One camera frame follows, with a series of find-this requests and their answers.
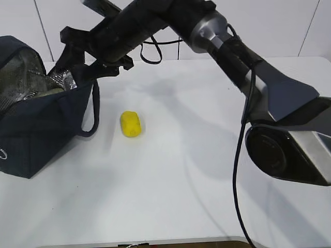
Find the bag handle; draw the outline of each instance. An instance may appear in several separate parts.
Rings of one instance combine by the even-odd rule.
[[[93,112],[94,112],[94,124],[90,131],[84,131],[82,129],[81,123],[78,123],[76,118],[74,118],[74,113],[71,111],[71,105],[69,104],[66,97],[61,97],[58,99],[60,107],[63,111],[63,114],[71,127],[74,129],[76,135],[81,137],[91,137],[97,131],[100,122],[100,90],[97,82],[93,84],[92,90],[92,99],[93,99]]]

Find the yellow object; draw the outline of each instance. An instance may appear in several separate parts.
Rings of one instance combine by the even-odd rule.
[[[121,115],[122,132],[127,137],[137,137],[141,134],[141,124],[136,112],[125,111]]]

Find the black cable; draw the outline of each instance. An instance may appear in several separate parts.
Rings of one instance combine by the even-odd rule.
[[[238,40],[240,40],[240,37],[238,36],[236,30],[233,28],[233,26],[230,23],[227,24],[227,27],[231,30],[231,32],[233,34],[233,37],[235,37]]]
[[[158,64],[160,64],[160,63],[162,62],[162,60],[163,60],[162,51],[161,51],[161,49],[160,49],[160,47],[159,47],[158,42],[156,41],[156,39],[154,38],[153,35],[151,35],[151,39],[152,39],[152,41],[153,41],[153,45],[155,45],[156,50],[157,50],[157,52],[159,53],[160,60],[159,60],[159,61],[151,61],[151,60],[148,60],[147,58],[145,58],[144,55],[143,55],[143,49],[144,49],[144,45],[143,45],[143,44],[141,44],[140,57],[141,57],[141,59],[142,59],[145,63],[147,63],[147,64],[150,64],[150,65],[158,65]]]
[[[183,40],[173,40],[173,41],[167,41],[167,42],[157,42],[153,35],[151,35],[151,39],[152,39],[152,42],[144,41],[144,42],[141,44],[141,50],[140,50],[140,57],[141,57],[141,59],[142,59],[145,63],[148,63],[148,64],[150,64],[150,65],[158,65],[158,64],[160,64],[160,63],[162,62],[162,60],[163,60],[162,51],[161,51],[159,45],[170,45],[170,44],[176,44],[176,43],[183,42]],[[156,50],[157,50],[157,52],[158,52],[159,55],[160,55],[160,60],[159,60],[159,61],[150,61],[150,60],[148,60],[147,58],[144,57],[144,55],[143,55],[144,44],[154,45],[154,46],[156,47]]]
[[[240,157],[240,152],[241,152],[241,149],[242,149],[242,144],[243,144],[244,135],[245,135],[245,127],[246,127],[246,123],[247,123],[247,120],[248,120],[251,101],[252,101],[252,98],[253,98],[252,96],[254,94],[254,88],[255,88],[255,83],[256,83],[256,73],[255,73],[254,67],[252,67],[251,72],[252,72],[252,74],[251,74],[251,85],[250,85],[250,90],[249,90],[249,96],[246,100],[246,104],[245,104],[245,108],[244,108],[244,112],[243,112],[242,127],[240,129],[239,140],[238,140],[237,150],[236,150],[235,159],[234,159],[233,176],[232,176],[232,188],[233,188],[234,206],[235,206],[235,209],[236,209],[236,213],[237,213],[237,217],[238,217],[238,220],[239,220],[239,223],[240,223],[240,227],[242,228],[243,233],[244,233],[248,243],[250,244],[250,246],[252,248],[256,248],[256,246],[253,244],[252,240],[250,239],[250,237],[249,237],[249,235],[246,231],[244,221],[243,221],[242,215],[240,213],[240,209],[239,209],[238,193],[237,193],[237,172],[238,172],[239,157]]]
[[[180,43],[183,42],[183,40],[173,40],[173,41],[167,41],[167,42],[156,42],[158,45],[171,45],[171,44],[176,44],[176,43]],[[144,41],[144,44],[148,44],[148,45],[155,45],[154,42],[149,42],[149,41]]]
[[[240,37],[238,36],[236,30],[233,28],[233,26],[231,24],[228,24],[227,27],[231,30],[234,38],[241,40]],[[250,239],[250,237],[247,233],[247,230],[245,228],[245,224],[244,224],[242,215],[240,213],[239,202],[238,202],[238,192],[237,192],[237,173],[238,173],[239,157],[240,157],[240,152],[242,150],[242,144],[243,144],[243,140],[244,140],[244,136],[245,136],[245,127],[248,122],[249,111],[250,111],[250,107],[252,104],[256,80],[257,80],[257,75],[256,75],[256,71],[255,71],[255,63],[254,63],[253,59],[251,58],[249,53],[245,53],[244,55],[246,56],[246,59],[248,59],[249,63],[250,63],[248,66],[251,69],[251,82],[250,82],[249,95],[246,99],[246,103],[245,103],[245,107],[244,107],[244,111],[243,111],[242,126],[240,129],[236,154],[235,154],[235,158],[234,158],[233,175],[232,175],[232,189],[233,189],[234,206],[236,209],[240,227],[242,228],[242,231],[243,231],[245,238],[247,239],[247,242],[249,243],[249,245],[252,248],[256,248],[256,246]]]

